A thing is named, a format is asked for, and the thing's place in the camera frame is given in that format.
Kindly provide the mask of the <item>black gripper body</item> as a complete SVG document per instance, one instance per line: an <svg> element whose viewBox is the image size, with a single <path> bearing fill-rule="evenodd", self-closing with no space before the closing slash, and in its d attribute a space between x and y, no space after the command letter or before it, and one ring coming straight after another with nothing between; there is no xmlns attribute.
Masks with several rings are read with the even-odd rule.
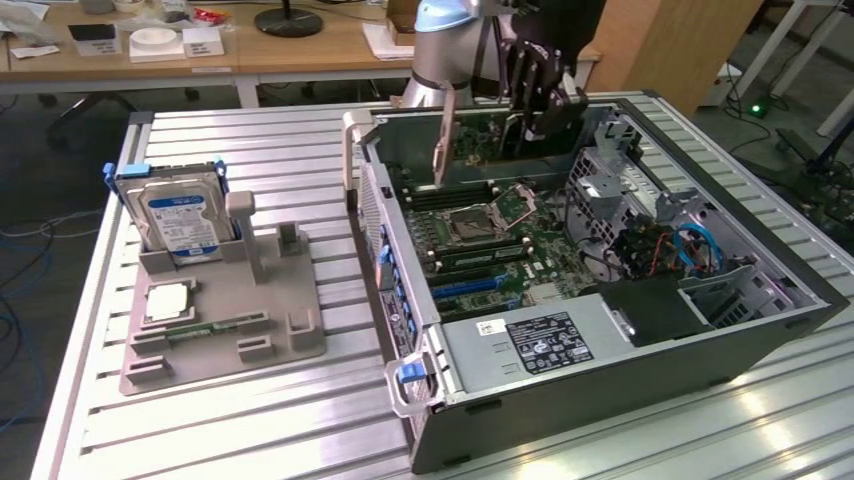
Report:
<svg viewBox="0 0 854 480"><path fill-rule="evenodd" d="M596 37L605 0L523 1L517 12L517 38L559 52L576 67L582 49Z"/></svg>

